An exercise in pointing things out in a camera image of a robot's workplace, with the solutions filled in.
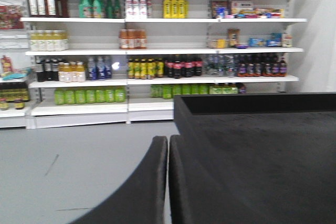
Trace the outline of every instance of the floor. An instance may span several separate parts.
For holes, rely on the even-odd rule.
[[[76,219],[127,179],[154,136],[173,134],[173,122],[0,129],[0,223]],[[171,224],[167,193],[164,214]]]

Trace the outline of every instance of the water bottle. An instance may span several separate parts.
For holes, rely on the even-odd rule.
[[[105,65],[105,78],[111,79],[112,78],[112,63],[110,56],[105,56],[104,58],[104,65]]]
[[[97,76],[99,80],[105,80],[105,64],[101,56],[98,57],[97,61]]]
[[[89,80],[95,81],[97,79],[97,69],[96,69],[96,63],[92,57],[89,58],[88,71],[89,71]]]

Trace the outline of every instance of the green bottle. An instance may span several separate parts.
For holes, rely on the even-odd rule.
[[[112,0],[107,0],[107,3],[106,3],[106,18],[113,18]]]
[[[120,9],[119,0],[114,0],[114,17],[113,18],[121,18],[121,9]]]

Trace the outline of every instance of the jar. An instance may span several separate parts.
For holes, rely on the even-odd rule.
[[[14,100],[14,107],[16,110],[22,110],[25,107],[25,103],[21,98],[17,98]]]
[[[9,105],[7,103],[6,98],[1,98],[0,99],[0,110],[8,110],[9,109]]]

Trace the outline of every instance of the white wall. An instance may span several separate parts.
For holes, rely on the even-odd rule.
[[[289,92],[336,91],[336,0],[295,0],[296,17],[308,23],[293,25],[294,45],[304,53],[292,54],[289,71],[300,82]]]

